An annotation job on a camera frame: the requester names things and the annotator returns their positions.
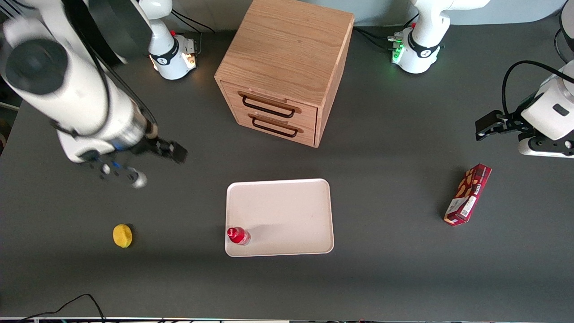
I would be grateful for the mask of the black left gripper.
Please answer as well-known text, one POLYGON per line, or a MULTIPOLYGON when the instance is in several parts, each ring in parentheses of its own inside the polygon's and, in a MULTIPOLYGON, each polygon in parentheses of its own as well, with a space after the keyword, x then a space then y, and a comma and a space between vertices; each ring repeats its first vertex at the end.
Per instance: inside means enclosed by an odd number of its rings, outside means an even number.
POLYGON ((482 141, 494 134, 508 134, 515 131, 519 136, 536 136, 537 130, 521 115, 522 110, 502 112, 493 110, 475 122, 476 141, 482 141))

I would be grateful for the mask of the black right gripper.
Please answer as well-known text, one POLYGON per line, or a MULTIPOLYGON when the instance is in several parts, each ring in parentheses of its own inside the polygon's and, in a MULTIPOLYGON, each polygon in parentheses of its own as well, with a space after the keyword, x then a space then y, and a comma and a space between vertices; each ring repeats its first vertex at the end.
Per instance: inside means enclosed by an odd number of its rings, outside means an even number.
POLYGON ((188 150, 175 141, 164 140, 160 137, 144 136, 136 145, 130 148, 134 155, 152 153, 160 157, 169 157, 175 163, 183 164, 188 156, 188 150))

